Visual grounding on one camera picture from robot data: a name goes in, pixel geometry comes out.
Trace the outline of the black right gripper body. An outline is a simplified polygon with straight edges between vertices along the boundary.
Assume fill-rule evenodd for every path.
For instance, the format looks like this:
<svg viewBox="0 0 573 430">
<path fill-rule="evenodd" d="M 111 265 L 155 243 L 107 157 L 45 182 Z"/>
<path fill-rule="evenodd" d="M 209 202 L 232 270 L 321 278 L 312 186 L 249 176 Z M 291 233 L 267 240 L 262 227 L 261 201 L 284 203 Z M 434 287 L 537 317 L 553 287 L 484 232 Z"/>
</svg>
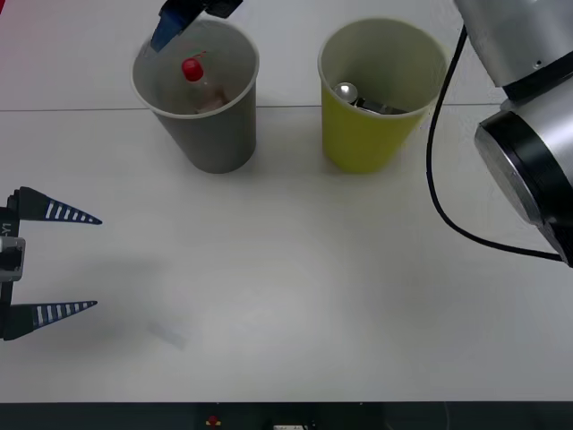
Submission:
<svg viewBox="0 0 573 430">
<path fill-rule="evenodd" d="M 242 0 L 167 0 L 160 13 L 169 13 L 183 19 L 196 19 L 206 13 L 227 19 L 242 3 Z"/>
</svg>

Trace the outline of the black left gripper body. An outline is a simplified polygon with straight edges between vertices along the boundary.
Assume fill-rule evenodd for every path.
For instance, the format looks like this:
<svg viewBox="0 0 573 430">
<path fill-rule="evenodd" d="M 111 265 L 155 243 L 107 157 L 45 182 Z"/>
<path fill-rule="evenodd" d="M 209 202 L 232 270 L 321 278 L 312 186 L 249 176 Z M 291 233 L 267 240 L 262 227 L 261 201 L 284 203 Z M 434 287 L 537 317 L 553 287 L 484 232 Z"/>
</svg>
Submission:
<svg viewBox="0 0 573 430">
<path fill-rule="evenodd" d="M 1 339 L 4 339 L 12 303 L 13 283 L 21 278 L 20 221 L 13 198 L 1 208 Z"/>
</svg>

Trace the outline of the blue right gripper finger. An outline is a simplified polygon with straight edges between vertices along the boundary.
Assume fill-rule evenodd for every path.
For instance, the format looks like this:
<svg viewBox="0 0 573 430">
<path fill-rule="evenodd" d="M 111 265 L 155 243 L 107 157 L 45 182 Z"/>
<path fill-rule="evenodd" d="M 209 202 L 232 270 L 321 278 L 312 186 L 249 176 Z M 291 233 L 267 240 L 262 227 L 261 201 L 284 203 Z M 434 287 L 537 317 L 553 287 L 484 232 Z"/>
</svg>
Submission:
<svg viewBox="0 0 573 430">
<path fill-rule="evenodd" d="M 173 38 L 177 37 L 203 12 L 201 8 L 162 8 L 159 23 L 150 40 L 150 47 L 161 51 Z"/>
</svg>

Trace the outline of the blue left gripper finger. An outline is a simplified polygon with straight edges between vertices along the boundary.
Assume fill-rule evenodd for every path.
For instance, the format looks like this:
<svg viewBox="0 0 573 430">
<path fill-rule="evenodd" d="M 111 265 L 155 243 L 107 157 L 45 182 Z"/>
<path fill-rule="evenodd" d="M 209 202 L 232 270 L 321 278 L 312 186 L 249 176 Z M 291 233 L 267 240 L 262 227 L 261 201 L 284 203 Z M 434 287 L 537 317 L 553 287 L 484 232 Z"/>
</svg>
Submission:
<svg viewBox="0 0 573 430">
<path fill-rule="evenodd" d="M 3 340 L 16 340 L 92 308 L 97 301 L 9 305 L 3 309 Z"/>
<path fill-rule="evenodd" d="M 28 221 L 101 224 L 88 212 L 59 202 L 29 187 L 20 188 L 20 219 Z"/>
</svg>

